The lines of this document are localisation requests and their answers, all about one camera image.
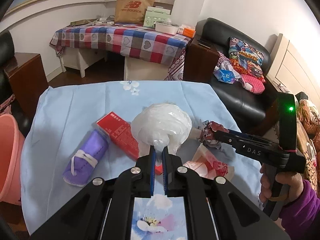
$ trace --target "white basket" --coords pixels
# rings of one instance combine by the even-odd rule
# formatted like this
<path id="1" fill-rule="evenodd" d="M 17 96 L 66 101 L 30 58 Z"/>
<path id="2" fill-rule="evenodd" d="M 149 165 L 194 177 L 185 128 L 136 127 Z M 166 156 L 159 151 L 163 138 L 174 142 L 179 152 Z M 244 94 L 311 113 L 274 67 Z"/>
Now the white basket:
<path id="1" fill-rule="evenodd" d="M 177 34 L 179 27 L 156 22 L 156 31 L 169 34 Z"/>

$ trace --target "white bed headboard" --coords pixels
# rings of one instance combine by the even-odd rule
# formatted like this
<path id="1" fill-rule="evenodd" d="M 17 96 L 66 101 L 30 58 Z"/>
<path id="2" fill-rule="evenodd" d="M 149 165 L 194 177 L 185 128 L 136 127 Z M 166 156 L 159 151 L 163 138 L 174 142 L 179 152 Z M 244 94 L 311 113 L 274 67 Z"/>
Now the white bed headboard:
<path id="1" fill-rule="evenodd" d="M 280 82 L 294 95 L 305 92 L 320 110 L 320 88 L 306 62 L 292 43 L 279 34 L 271 52 L 273 63 L 268 77 L 276 84 Z"/>

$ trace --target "baseboard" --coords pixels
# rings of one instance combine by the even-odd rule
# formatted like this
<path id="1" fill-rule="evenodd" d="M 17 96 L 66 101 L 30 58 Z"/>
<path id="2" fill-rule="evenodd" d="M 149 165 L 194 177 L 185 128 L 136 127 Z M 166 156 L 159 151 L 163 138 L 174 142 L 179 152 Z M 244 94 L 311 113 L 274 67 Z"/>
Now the baseboard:
<path id="1" fill-rule="evenodd" d="M 51 81 L 52 79 L 54 79 L 56 76 L 58 76 L 60 73 L 62 73 L 62 68 L 61 66 L 59 66 L 58 68 L 56 68 L 54 71 L 52 71 L 50 74 L 46 75 L 47 77 L 47 81 Z"/>

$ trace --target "purple rolled cloth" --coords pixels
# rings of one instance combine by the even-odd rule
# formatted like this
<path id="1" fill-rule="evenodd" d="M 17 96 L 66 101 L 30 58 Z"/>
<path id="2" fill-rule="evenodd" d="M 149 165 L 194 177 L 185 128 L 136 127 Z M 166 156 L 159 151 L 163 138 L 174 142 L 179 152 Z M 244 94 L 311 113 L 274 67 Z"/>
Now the purple rolled cloth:
<path id="1" fill-rule="evenodd" d="M 107 135 L 96 129 L 71 158 L 63 173 L 63 179 L 68 184 L 84 187 L 97 165 L 109 147 Z"/>

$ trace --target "white strap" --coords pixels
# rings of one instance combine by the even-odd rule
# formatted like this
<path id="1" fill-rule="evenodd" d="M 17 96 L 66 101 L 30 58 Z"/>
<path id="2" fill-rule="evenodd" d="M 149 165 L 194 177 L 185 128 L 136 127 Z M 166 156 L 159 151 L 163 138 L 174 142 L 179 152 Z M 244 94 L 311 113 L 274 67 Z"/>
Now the white strap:
<path id="1" fill-rule="evenodd" d="M 76 176 L 75 172 L 75 157 L 86 160 L 93 168 L 98 164 L 97 159 L 92 157 L 91 155 L 85 153 L 83 150 L 78 150 L 76 154 L 71 159 L 71 174 L 72 176 Z"/>

